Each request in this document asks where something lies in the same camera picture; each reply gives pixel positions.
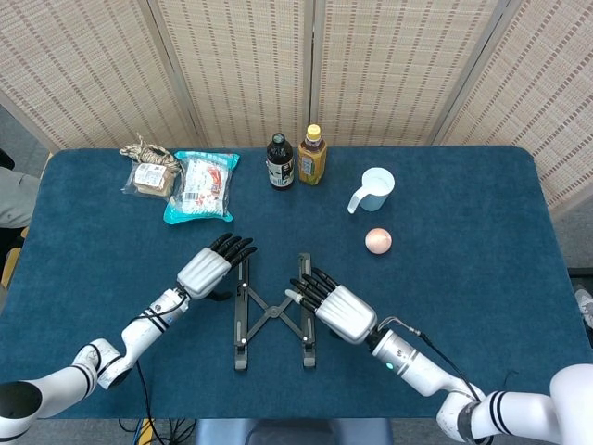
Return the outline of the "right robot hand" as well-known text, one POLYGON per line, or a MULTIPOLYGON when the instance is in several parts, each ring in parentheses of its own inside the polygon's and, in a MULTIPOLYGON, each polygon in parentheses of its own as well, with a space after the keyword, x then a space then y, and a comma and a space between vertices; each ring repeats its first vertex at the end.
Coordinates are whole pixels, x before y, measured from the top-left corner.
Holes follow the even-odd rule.
POLYGON ((312 267, 298 279, 290 279, 284 291, 296 304, 313 312, 338 337, 349 344, 363 343, 378 325, 375 310, 328 273, 312 267))

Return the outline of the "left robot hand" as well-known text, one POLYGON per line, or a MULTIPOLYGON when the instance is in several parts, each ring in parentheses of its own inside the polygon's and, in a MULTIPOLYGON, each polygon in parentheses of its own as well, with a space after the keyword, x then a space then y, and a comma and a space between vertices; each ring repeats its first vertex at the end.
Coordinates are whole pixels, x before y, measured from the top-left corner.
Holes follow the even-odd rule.
POLYGON ((220 235, 178 272, 178 288, 191 299, 208 298, 233 268, 257 251, 252 243, 251 237, 220 235))

